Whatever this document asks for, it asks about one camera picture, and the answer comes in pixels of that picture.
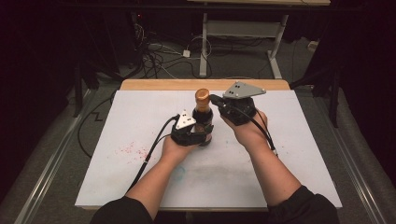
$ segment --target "gold bottle cap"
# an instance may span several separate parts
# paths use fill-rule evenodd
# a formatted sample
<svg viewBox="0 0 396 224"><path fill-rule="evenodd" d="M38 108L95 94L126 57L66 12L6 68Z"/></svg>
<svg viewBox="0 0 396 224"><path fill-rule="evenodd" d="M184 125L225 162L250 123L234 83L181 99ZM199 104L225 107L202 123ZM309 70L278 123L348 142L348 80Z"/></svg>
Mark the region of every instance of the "gold bottle cap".
<svg viewBox="0 0 396 224"><path fill-rule="evenodd" d="M209 111L209 90L200 89L195 93L195 102L197 103L196 110L199 112Z"/></svg>

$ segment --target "hand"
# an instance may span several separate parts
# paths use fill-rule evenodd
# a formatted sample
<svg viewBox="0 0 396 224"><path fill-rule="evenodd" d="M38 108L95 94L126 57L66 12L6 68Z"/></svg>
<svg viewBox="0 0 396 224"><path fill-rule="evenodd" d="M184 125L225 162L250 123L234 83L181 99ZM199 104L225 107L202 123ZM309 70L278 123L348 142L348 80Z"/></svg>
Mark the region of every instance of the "hand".
<svg viewBox="0 0 396 224"><path fill-rule="evenodd" d="M174 165L175 167L186 159L187 155L198 145L183 147L178 145L170 136L163 140L163 154L160 161Z"/></svg>
<svg viewBox="0 0 396 224"><path fill-rule="evenodd" d="M266 130L259 113L262 116L265 124L268 123L267 116L260 110L258 110L256 115L254 116L254 119L262 126L264 130ZM268 143L264 134L253 122L250 121L249 123L235 126L232 122L230 122L223 116L221 116L221 118L224 119L228 126L233 129L236 140L238 140L238 142L247 149L247 152L250 152L257 147L268 147Z"/></svg>

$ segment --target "dark background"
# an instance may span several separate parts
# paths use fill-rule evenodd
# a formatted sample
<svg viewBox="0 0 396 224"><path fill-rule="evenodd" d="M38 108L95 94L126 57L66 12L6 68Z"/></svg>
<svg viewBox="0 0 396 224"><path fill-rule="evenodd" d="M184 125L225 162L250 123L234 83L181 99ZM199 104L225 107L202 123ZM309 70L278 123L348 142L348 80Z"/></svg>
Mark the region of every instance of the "dark background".
<svg viewBox="0 0 396 224"><path fill-rule="evenodd" d="M284 39L320 38L305 76L313 76L330 63L336 64L352 114L396 185L396 146L392 139L396 125L393 88L396 74L392 67L396 64L395 7L385 0L332 1L332 7L356 6L363 6L366 11L359 15L330 16L330 22L324 16L290 16ZM0 169L4 173L1 200L40 137L68 104L66 94L74 85L75 67L78 64L82 67L84 80L89 87L95 88L94 69L84 62L89 60L117 72L118 64L128 63L124 58L134 56L133 33L111 25L122 21L122 26L127 27L128 21L122 17L120 13L86 12L83 20L80 13L56 7L49 0L3 1L0 4ZM178 20L177 15L168 14L151 14L151 17L146 14L145 17L148 26L157 24L153 25L156 30L186 41L201 26L196 15L183 21ZM112 46L111 39L117 38L130 38L131 46ZM105 58L98 56L97 48ZM327 75L309 84L318 84L326 80Z"/></svg>

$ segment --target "black sleeve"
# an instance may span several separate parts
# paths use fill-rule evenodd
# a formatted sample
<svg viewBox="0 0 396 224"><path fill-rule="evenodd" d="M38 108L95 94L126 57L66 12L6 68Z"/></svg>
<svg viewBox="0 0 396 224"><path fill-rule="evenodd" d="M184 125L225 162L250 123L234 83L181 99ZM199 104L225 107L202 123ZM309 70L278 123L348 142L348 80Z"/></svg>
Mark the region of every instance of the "black sleeve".
<svg viewBox="0 0 396 224"><path fill-rule="evenodd" d="M99 208L91 220L91 224L96 223L151 224L153 221L141 202L124 196Z"/></svg>
<svg viewBox="0 0 396 224"><path fill-rule="evenodd" d="M320 194L305 186L297 189L289 199L278 206L268 207L271 224L338 224L334 205Z"/></svg>

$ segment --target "wooden table edge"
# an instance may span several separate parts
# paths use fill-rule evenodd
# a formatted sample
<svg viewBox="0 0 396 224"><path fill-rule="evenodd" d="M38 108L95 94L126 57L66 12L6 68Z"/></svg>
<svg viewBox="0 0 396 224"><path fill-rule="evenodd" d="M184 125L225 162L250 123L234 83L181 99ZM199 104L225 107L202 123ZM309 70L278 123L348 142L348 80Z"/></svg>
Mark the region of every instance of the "wooden table edge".
<svg viewBox="0 0 396 224"><path fill-rule="evenodd" d="M290 86L283 79L126 79L121 91L196 91L206 88L210 91L225 91L235 81L264 88L267 91L289 91Z"/></svg>

